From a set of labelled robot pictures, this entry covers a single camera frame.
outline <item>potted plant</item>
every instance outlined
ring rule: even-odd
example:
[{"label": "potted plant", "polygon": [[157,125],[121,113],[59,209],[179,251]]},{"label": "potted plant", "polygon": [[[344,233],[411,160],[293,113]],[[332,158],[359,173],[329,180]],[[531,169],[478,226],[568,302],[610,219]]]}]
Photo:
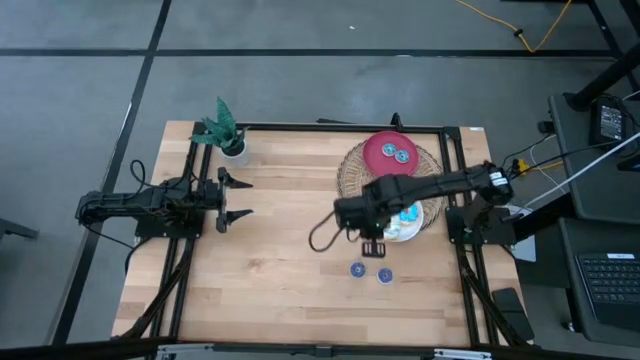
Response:
[{"label": "potted plant", "polygon": [[207,131],[204,134],[193,135],[191,141],[198,144],[217,146],[229,164],[244,166],[249,162],[245,129],[238,131],[236,120],[231,115],[227,104],[220,97],[216,102],[217,121],[213,121],[208,117],[202,118]]}]

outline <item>green plant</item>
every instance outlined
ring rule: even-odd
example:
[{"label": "green plant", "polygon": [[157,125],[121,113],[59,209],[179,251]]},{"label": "green plant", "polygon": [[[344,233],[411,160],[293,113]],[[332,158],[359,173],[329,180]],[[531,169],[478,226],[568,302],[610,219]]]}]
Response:
[{"label": "green plant", "polygon": [[240,131],[236,129],[236,120],[231,115],[227,104],[220,97],[216,100],[216,105],[218,121],[213,121],[209,117],[202,118],[208,132],[193,135],[191,141],[198,144],[215,145],[222,150],[227,150],[244,141],[245,129]]}]

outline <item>white cable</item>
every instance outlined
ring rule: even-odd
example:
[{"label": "white cable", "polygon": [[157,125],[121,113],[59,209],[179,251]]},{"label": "white cable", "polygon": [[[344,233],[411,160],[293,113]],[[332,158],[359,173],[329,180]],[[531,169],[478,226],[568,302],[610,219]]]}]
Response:
[{"label": "white cable", "polygon": [[623,97],[623,98],[622,98],[622,101],[625,101],[625,100],[627,100],[628,98],[632,97],[633,95],[637,95],[637,94],[640,94],[640,90],[638,90],[638,91],[636,91],[636,92],[634,92],[634,93],[631,93],[631,94],[629,94],[629,95],[627,95],[627,96]]},{"label": "white cable", "polygon": [[582,168],[582,170],[578,171],[577,173],[573,174],[572,177],[568,178],[567,180],[561,182],[558,186],[554,187],[553,189],[547,191],[546,193],[538,196],[537,198],[529,201],[528,203],[526,203],[523,207],[529,207],[531,206],[531,204],[540,201],[541,199],[545,198],[547,195],[553,193],[554,191],[558,190],[559,188],[561,188],[562,186],[572,182],[573,180],[575,180],[578,176],[582,175],[585,171],[591,169],[593,166],[595,166],[597,163],[599,163],[600,161],[602,161],[604,158],[606,158],[607,156],[613,154],[614,152],[618,151],[619,149],[621,149],[622,147],[624,147],[625,145],[627,145],[628,143],[632,142],[633,140],[637,139],[638,137],[640,137],[640,132],[633,135],[632,137],[628,138],[627,140],[623,141],[620,145],[614,147],[613,149],[607,151],[604,155],[600,156],[599,158],[595,159],[594,161],[592,161],[589,165],[585,166],[584,168]]},{"label": "white cable", "polygon": [[[556,137],[556,136],[555,135],[549,136],[548,138],[544,139],[544,141],[547,141],[549,139],[553,139],[554,137]],[[535,157],[533,156],[533,149],[535,149],[536,145],[538,145],[538,144],[533,145],[531,147],[531,149],[529,149],[529,156],[531,157],[531,161],[533,162],[534,166],[538,165],[538,162],[536,161]],[[538,170],[542,173],[542,175],[546,176],[547,179],[551,180],[552,183],[554,183],[554,184],[556,184],[556,186],[558,186],[558,183],[555,181],[555,179],[552,178],[551,176],[549,176],[546,172],[544,172],[543,169],[538,169]],[[560,188],[560,191],[562,191],[563,194],[567,193],[566,191],[564,191],[563,188]]]}]

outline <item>black desk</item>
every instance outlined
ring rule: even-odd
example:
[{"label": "black desk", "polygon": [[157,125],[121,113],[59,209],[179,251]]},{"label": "black desk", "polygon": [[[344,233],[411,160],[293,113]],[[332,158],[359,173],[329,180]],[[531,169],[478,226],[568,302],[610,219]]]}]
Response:
[{"label": "black desk", "polygon": [[558,220],[557,227],[562,234],[565,261],[569,271],[574,299],[570,306],[574,306],[572,316],[576,330],[581,331],[591,341],[638,347],[640,333],[596,321],[589,306],[589,298],[575,256],[601,252],[640,253],[640,228],[634,225],[564,218]]},{"label": "black desk", "polygon": [[[640,119],[640,105],[626,102],[627,110]],[[549,98],[560,151],[567,152],[589,146],[590,112],[577,112],[567,105],[562,95]],[[633,134],[628,124],[628,134]],[[603,154],[593,149],[564,158],[567,177]],[[576,217],[640,225],[640,173],[618,171],[622,159],[608,157],[569,183]]]}]

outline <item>white pot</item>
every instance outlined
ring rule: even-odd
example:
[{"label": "white pot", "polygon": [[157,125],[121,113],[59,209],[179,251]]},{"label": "white pot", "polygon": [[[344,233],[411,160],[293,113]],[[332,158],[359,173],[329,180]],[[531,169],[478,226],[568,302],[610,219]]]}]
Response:
[{"label": "white pot", "polygon": [[220,153],[222,154],[222,157],[224,158],[227,165],[231,165],[234,167],[242,167],[249,163],[249,161],[251,160],[251,157],[249,156],[249,150],[247,150],[249,148],[249,145],[247,144],[246,139],[243,140],[243,143],[244,143],[244,149],[240,154],[236,156],[228,156],[222,150],[220,150]]}]

